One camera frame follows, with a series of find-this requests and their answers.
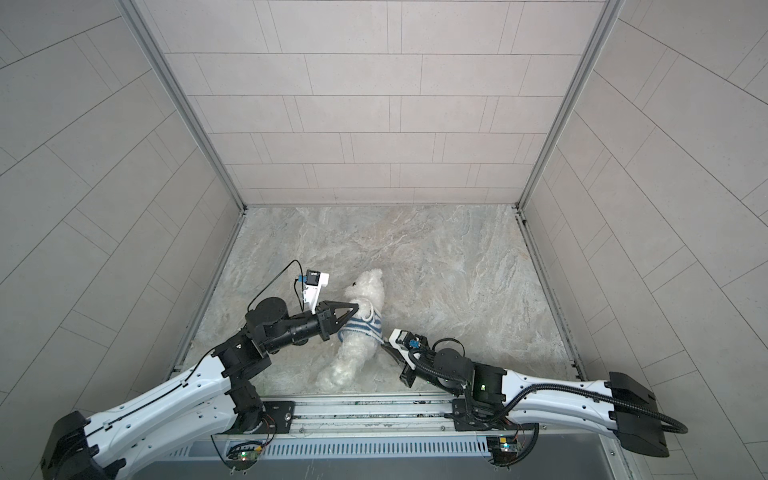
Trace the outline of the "blue white striped sweater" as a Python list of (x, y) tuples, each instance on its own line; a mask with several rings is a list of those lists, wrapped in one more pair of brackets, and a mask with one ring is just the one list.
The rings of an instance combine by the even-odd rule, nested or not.
[(362, 317), (356, 315), (355, 318), (347, 324), (344, 328), (344, 333), (344, 339), (349, 334), (360, 334), (382, 344), (382, 319), (379, 311), (371, 305), (367, 309), (366, 315), (363, 315)]

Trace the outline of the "white teddy bear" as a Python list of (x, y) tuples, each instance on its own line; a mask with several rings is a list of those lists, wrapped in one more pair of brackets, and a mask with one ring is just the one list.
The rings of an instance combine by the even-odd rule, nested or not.
[(316, 384), (321, 392), (337, 392), (350, 386), (365, 364), (383, 344), (381, 310), (385, 288), (381, 269), (362, 272), (344, 291), (358, 311), (337, 333), (340, 346), (336, 357), (318, 374)]

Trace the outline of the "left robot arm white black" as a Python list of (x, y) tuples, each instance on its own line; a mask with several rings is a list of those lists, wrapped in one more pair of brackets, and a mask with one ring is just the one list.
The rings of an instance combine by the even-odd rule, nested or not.
[(261, 301), (192, 369), (90, 417), (75, 411), (60, 418), (40, 461), (43, 477), (126, 479), (201, 437), (257, 429), (265, 407), (251, 380), (270, 366), (271, 354), (314, 336), (328, 340), (358, 309), (322, 301), (291, 316), (282, 299)]

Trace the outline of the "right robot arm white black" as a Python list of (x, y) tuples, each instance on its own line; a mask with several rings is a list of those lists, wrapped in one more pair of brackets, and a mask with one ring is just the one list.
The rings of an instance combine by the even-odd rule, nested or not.
[(422, 379), (453, 395), (446, 416), (458, 431), (538, 435), (544, 425), (555, 423), (615, 438), (632, 453), (657, 458), (669, 454), (666, 434), (687, 431), (659, 411), (650, 389), (624, 373), (595, 381), (531, 377), (474, 362), (407, 331), (396, 331), (382, 348), (401, 366), (406, 386)]

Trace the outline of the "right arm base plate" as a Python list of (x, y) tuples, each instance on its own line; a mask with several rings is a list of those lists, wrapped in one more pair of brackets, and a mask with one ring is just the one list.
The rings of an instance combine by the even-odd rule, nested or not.
[(457, 398), (451, 402), (451, 412), (445, 417), (453, 421), (454, 429), (458, 432), (474, 431), (537, 431), (539, 427), (534, 423), (517, 424), (509, 419), (501, 419), (489, 422), (471, 416), (464, 398)]

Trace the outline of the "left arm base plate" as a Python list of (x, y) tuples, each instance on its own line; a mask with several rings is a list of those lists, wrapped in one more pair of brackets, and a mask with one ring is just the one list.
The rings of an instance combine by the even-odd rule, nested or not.
[(259, 411), (239, 414), (229, 430), (231, 434), (288, 434), (293, 422), (294, 401), (266, 401)]

